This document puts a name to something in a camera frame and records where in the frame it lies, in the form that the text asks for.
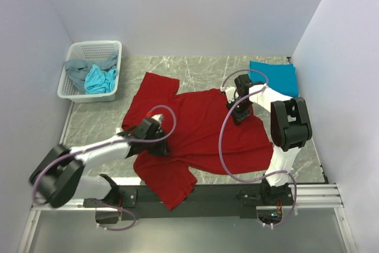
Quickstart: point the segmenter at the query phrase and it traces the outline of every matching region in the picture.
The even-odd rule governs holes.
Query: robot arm
[[[225,89],[227,107],[245,95],[259,91],[263,82],[253,83],[247,74],[235,79],[235,87]],[[232,113],[235,124],[240,124],[251,113],[251,104],[259,104],[271,113],[271,138],[274,152],[266,174],[285,170],[291,171],[295,157],[307,140],[312,137],[306,102],[301,97],[292,98],[266,87],[262,92],[242,101]],[[267,177],[271,187],[288,183],[288,175],[277,174]]]
[[[29,182],[34,185],[39,173],[62,155],[79,153],[49,169],[37,185],[37,191],[53,208],[66,204],[72,198],[98,198],[110,204],[117,204],[118,186],[110,177],[106,175],[82,177],[82,173],[84,170],[90,170],[106,162],[128,158],[144,150],[151,155],[167,155],[169,149],[166,140],[155,143],[128,142],[126,140],[152,140],[164,137],[165,132],[161,129],[162,120],[163,115],[161,114],[146,117],[139,126],[134,128],[132,133],[119,132],[110,139],[91,145],[71,149],[57,145],[34,170]]]

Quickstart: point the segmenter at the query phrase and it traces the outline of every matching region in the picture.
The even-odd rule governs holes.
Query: marble floor
[[[287,64],[282,56],[153,56],[130,57],[122,60],[120,81],[116,98],[106,103],[85,103],[73,105],[70,119],[64,133],[63,143],[66,146],[87,145],[108,139],[115,133],[128,110],[133,96],[139,89],[145,72],[153,72],[180,80],[179,93],[202,91],[219,88],[223,79],[238,69],[248,68],[249,61],[270,63],[273,65]],[[269,134],[269,113],[260,106],[254,105],[254,113],[262,119]],[[111,177],[138,179],[133,170],[135,157],[123,161],[115,161],[94,168],[86,175],[108,174]],[[293,175],[297,182],[324,182],[322,168],[313,141],[307,142],[296,157]],[[198,184],[227,184],[236,181],[227,175],[215,175],[197,169],[191,169],[197,177]],[[263,174],[264,171],[238,175],[251,179]]]

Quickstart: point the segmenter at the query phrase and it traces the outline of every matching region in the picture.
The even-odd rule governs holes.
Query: teal cloth
[[[279,93],[298,97],[296,68],[294,65],[269,65],[261,62],[251,62],[250,68],[263,72],[268,77],[268,86]],[[248,72],[251,81],[265,82],[265,78],[256,72]]]
[[[67,76],[79,90],[80,93],[85,92],[84,82],[93,65],[100,67],[102,71],[109,71],[117,68],[118,50],[112,52],[107,59],[71,59],[65,62]]]
[[[84,89],[86,94],[102,94],[112,92],[116,80],[116,69],[102,71],[97,65],[92,65],[85,77]]]

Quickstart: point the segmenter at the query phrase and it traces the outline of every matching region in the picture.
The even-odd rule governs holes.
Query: white backdrop
[[[379,248],[379,0],[322,0],[293,56],[360,252]]]
[[[31,206],[28,178],[67,116],[57,86],[71,40],[49,0],[0,7],[0,251],[12,253]]]
[[[73,41],[133,55],[292,55],[321,0],[51,0]]]

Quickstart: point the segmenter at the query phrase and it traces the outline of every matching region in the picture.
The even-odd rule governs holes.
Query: white laundry basket
[[[81,94],[66,74],[63,66],[58,86],[58,96],[70,99],[76,103],[104,102],[114,100],[120,77],[121,50],[123,46],[119,41],[82,41],[72,44],[66,56],[70,59],[106,59],[112,52],[118,50],[117,74],[112,92],[104,94]]]

